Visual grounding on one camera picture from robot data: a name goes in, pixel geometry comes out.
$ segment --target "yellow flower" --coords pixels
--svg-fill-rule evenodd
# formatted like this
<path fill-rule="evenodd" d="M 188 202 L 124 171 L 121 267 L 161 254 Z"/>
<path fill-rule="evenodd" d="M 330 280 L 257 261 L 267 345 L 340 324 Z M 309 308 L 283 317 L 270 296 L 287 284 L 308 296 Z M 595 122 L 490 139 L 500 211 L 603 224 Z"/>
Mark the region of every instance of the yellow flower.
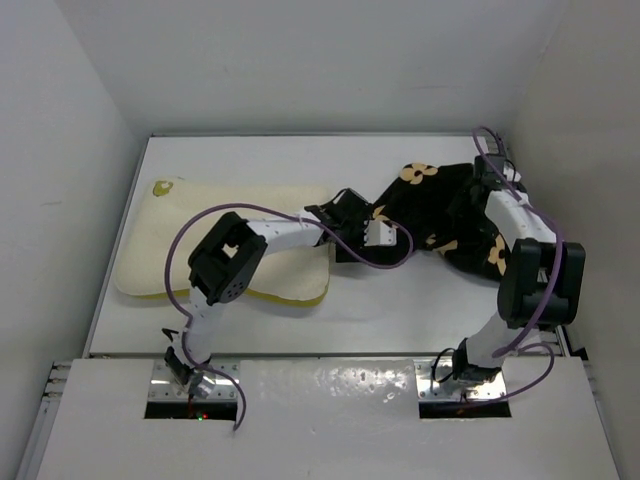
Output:
<path fill-rule="evenodd" d="M 380 205 L 378 208 L 376 208 L 373 211 L 373 219 L 374 220 L 378 220 L 380 222 L 388 222 L 389 221 L 389 217 L 387 217 L 386 215 L 382 215 L 382 210 L 384 210 L 384 207 L 386 207 L 386 205 Z"/>
<path fill-rule="evenodd" d="M 505 270 L 507 269 L 507 261 L 505 260 L 505 243 L 502 235 L 498 234 L 496 236 L 496 246 L 491 247 L 489 251 L 489 258 L 487 259 L 489 263 L 496 265 L 498 270 L 500 271 L 500 275 L 504 275 Z"/>
<path fill-rule="evenodd" d="M 447 243 L 446 245 L 443 245 L 441 247 L 436 248 L 435 251 L 441 253 L 442 255 L 444 255 L 449 250 L 456 250 L 457 248 L 458 248 L 458 241 L 457 240 L 452 240 L 449 243 Z"/>
<path fill-rule="evenodd" d="M 169 193 L 169 190 L 173 187 L 173 182 L 165 182 L 164 180 L 159 180 L 153 186 L 153 194 L 156 197 L 161 197 Z"/>
<path fill-rule="evenodd" d="M 404 167 L 400 172 L 400 178 L 411 185 L 418 185 L 422 182 L 425 175 L 431 176 L 438 173 L 436 167 L 430 167 L 424 163 L 412 163 L 408 167 Z"/>

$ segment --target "fabric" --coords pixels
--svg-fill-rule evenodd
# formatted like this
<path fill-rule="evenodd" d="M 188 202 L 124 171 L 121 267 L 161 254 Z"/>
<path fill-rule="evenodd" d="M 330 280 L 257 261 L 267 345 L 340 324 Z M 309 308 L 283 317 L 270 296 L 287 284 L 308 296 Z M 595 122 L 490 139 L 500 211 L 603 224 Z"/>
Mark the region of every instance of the fabric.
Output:
<path fill-rule="evenodd" d="M 319 186 L 216 187 L 174 177 L 159 179 L 145 192 L 129 238 L 118 254 L 115 285 L 133 296 L 164 294 L 163 272 L 169 245 L 190 218 L 212 205 L 246 202 L 295 213 L 328 199 L 327 189 Z M 174 291 L 189 288 L 187 258 L 223 213 L 226 212 L 202 219 L 182 239 L 171 270 Z M 237 213 L 247 219 L 263 217 L 251 210 Z M 304 247 L 264 257 L 251 280 L 249 293 L 279 303 L 312 306 L 322 300 L 328 283 L 328 247 Z"/>
<path fill-rule="evenodd" d="M 373 217 L 406 227 L 416 249 L 437 251 L 463 272 L 499 281 L 510 252 L 498 228 L 485 216 L 482 202 L 472 204 L 477 194 L 472 191 L 477 188 L 472 180 L 471 164 L 405 165 L 374 203 Z M 399 234 L 395 247 L 358 253 L 374 262 L 392 264 L 404 257 L 407 248 L 407 239 Z"/>

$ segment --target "black floral cloth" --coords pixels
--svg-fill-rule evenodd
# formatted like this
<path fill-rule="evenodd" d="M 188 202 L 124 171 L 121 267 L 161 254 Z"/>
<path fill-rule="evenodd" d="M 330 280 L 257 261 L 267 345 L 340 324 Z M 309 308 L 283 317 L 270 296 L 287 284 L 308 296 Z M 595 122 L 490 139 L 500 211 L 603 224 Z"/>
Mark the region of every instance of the black floral cloth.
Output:
<path fill-rule="evenodd" d="M 415 249 L 439 252 L 463 272 L 499 281 L 510 252 L 498 228 L 484 214 L 482 202 L 472 201 L 474 185 L 471 164 L 433 167 L 412 163 L 376 200 L 373 218 L 407 228 Z M 409 247 L 404 235 L 397 237 L 395 247 L 368 247 L 359 253 L 374 262 L 395 263 Z"/>

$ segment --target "wall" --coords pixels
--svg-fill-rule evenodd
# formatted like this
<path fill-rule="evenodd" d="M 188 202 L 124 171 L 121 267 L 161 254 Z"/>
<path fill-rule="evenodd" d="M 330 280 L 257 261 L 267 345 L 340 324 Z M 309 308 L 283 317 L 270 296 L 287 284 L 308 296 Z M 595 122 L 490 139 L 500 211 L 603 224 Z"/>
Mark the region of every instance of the wall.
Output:
<path fill-rule="evenodd" d="M 77 356 L 139 143 L 52 0 L 0 4 L 0 479 Z"/>
<path fill-rule="evenodd" d="M 512 135 L 536 203 L 587 249 L 575 329 L 625 478 L 640 478 L 638 25 L 638 2 L 573 1 Z"/>
<path fill-rule="evenodd" d="M 565 0 L 56 0 L 140 131 L 510 123 Z"/>

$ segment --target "gray wall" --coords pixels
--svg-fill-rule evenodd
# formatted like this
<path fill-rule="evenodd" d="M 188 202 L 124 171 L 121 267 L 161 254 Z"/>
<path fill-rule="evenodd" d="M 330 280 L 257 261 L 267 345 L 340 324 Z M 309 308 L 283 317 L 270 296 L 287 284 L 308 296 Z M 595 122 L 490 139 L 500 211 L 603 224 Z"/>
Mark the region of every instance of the gray wall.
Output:
<path fill-rule="evenodd" d="M 140 149 L 53 0 L 0 3 L 0 479 L 82 351 Z"/>
<path fill-rule="evenodd" d="M 139 130 L 514 118 L 565 0 L 56 0 Z"/>
<path fill-rule="evenodd" d="M 536 203 L 587 249 L 574 330 L 625 478 L 640 478 L 639 25 L 639 2 L 573 1 L 512 139 Z"/>

